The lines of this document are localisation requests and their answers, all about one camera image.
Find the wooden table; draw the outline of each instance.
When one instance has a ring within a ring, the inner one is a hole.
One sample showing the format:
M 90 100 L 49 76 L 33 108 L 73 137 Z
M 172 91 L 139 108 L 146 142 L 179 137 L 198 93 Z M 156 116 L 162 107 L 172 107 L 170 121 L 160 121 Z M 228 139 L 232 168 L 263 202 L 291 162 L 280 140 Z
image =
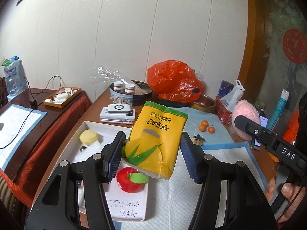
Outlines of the wooden table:
M 76 123 L 76 125 L 73 127 L 73 129 L 70 131 L 70 133 L 67 135 L 66 139 L 64 140 L 64 142 L 62 143 L 62 145 L 60 146 L 58 152 L 56 153 L 56 155 L 54 156 L 53 160 L 51 161 L 39 187 L 38 190 L 36 192 L 35 198 L 34 198 L 34 202 L 36 201 L 38 195 L 40 194 L 41 190 L 43 189 L 44 185 L 46 184 L 54 166 L 56 165 L 59 157 L 61 156 L 64 148 L 66 147 L 66 145 L 68 144 L 68 142 L 70 141 L 70 139 L 73 137 L 74 133 L 78 130 L 78 128 L 80 127 L 80 125 L 84 122 L 84 121 L 92 121 L 92 122 L 97 122 L 97 123 L 101 123 L 100 121 L 100 112 L 102 110 L 103 107 L 107 107 L 109 104 L 111 104 L 111 100 L 110 100 L 110 91 L 106 90 L 104 91 L 99 97 L 98 99 L 92 104 L 92 106 L 84 113 L 84 115 L 80 118 L 80 120 Z M 136 109 L 137 112 L 140 112 L 142 107 L 138 106 L 138 107 L 133 107 L 133 109 Z M 114 124 L 114 123 L 108 123 L 111 125 L 119 125 L 119 126 L 123 126 L 122 124 Z M 231 137 L 233 138 L 233 140 L 235 142 L 243 142 L 244 140 L 239 138 L 238 135 L 234 135 L 230 132 L 229 127 L 226 127 L 226 129 L 228 130 L 228 132 L 231 134 Z M 261 147 L 261 151 L 257 151 L 257 150 L 251 150 L 252 153 L 254 154 L 266 180 L 268 181 L 269 179 L 271 179 L 272 177 L 275 176 L 275 165 L 273 160 L 271 159 L 270 155 L 268 154 L 268 152 L 266 150 L 264 150 L 263 147 Z
M 40 93 L 43 89 L 31 89 L 32 93 Z M 43 93 L 34 95 L 37 101 L 37 104 L 42 103 L 50 94 L 54 93 L 55 90 L 44 90 Z M 21 105 L 26 108 L 36 109 L 42 112 L 47 112 L 47 114 L 42 118 L 42 120 L 31 130 L 31 132 L 26 136 L 26 138 L 21 142 L 20 146 L 12 156 L 9 161 L 6 169 L 4 170 L 5 174 L 12 180 L 17 177 L 17 174 L 22 167 L 23 163 L 37 145 L 39 140 L 45 134 L 45 132 L 50 128 L 50 126 L 65 112 L 70 105 L 78 99 L 76 96 L 67 106 L 62 108 L 56 108 L 53 106 L 45 106 L 40 104 L 36 107 L 31 107 L 30 99 L 32 98 L 28 90 L 23 91 L 21 94 L 17 95 L 12 101 L 7 103 L 3 108 L 0 109 L 0 115 L 12 104 Z

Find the human hand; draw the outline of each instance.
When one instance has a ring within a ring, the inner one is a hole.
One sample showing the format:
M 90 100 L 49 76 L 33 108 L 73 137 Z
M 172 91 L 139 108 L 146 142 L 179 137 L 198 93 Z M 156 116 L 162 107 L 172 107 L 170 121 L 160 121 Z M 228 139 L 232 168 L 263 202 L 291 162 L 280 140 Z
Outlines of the human hand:
M 292 201 L 294 197 L 296 196 L 297 192 L 299 191 L 299 189 L 300 189 L 299 186 L 296 186 L 291 183 L 285 183 L 281 189 L 281 193 L 285 198 L 288 199 L 288 201 Z M 275 190 L 275 179 L 272 178 L 271 180 L 269 180 L 268 188 L 266 189 L 264 193 L 268 201 L 273 199 L 274 190 Z M 306 192 L 306 189 L 303 188 L 301 192 L 299 193 L 299 195 L 296 197 L 295 201 L 289 207 L 287 212 L 285 212 L 285 214 L 278 221 L 278 223 L 285 222 L 292 216 L 292 214 L 294 213 L 294 211 L 296 210 L 296 208 L 302 201 L 303 197 L 305 196 L 305 192 Z

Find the cardboard tray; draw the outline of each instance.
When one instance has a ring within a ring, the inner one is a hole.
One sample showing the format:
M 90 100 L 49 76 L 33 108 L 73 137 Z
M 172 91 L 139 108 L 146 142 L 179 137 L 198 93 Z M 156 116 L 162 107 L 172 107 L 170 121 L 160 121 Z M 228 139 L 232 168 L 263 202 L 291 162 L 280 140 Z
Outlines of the cardboard tray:
M 74 97 L 76 97 L 78 94 L 80 94 L 82 92 L 82 89 L 80 87 L 70 87 L 70 86 L 64 86 L 61 87 L 59 90 L 57 90 L 56 92 L 54 92 L 53 94 L 51 94 L 50 96 L 48 96 L 46 99 L 52 99 L 53 96 L 55 96 L 60 90 L 62 90 L 63 88 L 72 88 L 72 89 L 78 89 L 78 91 L 73 94 L 72 96 L 70 96 L 68 99 L 66 99 L 63 103 L 60 104 L 55 104 L 55 103 L 48 103 L 44 100 L 44 105 L 48 105 L 48 106 L 53 106 L 53 107 L 58 107 L 58 108 L 64 108 L 64 106 L 66 106 Z
M 87 129 L 98 133 L 98 141 L 101 143 L 101 149 L 106 144 L 113 142 L 118 131 L 125 132 L 127 138 L 131 131 L 131 128 L 122 126 L 84 121 L 68 142 L 53 170 L 62 160 L 68 160 L 70 163 L 81 162 L 97 153 L 97 149 L 90 149 L 92 147 L 91 145 L 83 151 L 87 151 L 85 156 L 80 155 L 80 148 L 84 144 L 81 143 L 79 137 Z M 123 167 L 127 167 L 127 165 L 121 161 L 119 169 Z M 116 178 L 112 179 L 112 182 L 109 184 L 103 184 L 103 188 L 113 221 L 143 221 L 145 219 L 148 183 L 137 193 L 126 193 L 122 191 L 117 184 Z M 86 214 L 83 187 L 78 188 L 78 200 L 80 214 Z

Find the orange fruit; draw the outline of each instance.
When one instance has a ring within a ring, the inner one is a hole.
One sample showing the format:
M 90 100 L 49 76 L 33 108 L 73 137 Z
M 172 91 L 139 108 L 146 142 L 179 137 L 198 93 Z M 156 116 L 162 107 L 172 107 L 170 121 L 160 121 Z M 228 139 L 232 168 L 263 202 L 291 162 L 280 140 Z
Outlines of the orange fruit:
M 208 132 L 209 133 L 214 133 L 215 132 L 215 128 L 213 126 L 208 127 Z
M 205 127 L 209 126 L 209 123 L 207 120 L 202 121 L 201 124 L 204 125 Z
M 200 131 L 204 132 L 204 131 L 206 131 L 206 126 L 204 126 L 204 125 L 201 124 L 201 125 L 198 127 L 198 129 L 199 129 Z

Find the purple tin can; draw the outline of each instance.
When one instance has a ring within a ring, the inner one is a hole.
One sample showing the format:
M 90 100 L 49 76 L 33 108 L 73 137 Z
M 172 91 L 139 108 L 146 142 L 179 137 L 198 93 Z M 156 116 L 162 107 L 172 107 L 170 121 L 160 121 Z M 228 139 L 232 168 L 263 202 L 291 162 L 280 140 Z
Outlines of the purple tin can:
M 223 80 L 221 83 L 221 87 L 219 89 L 218 96 L 224 97 L 226 94 L 230 93 L 230 91 L 234 88 L 234 85 L 228 81 Z

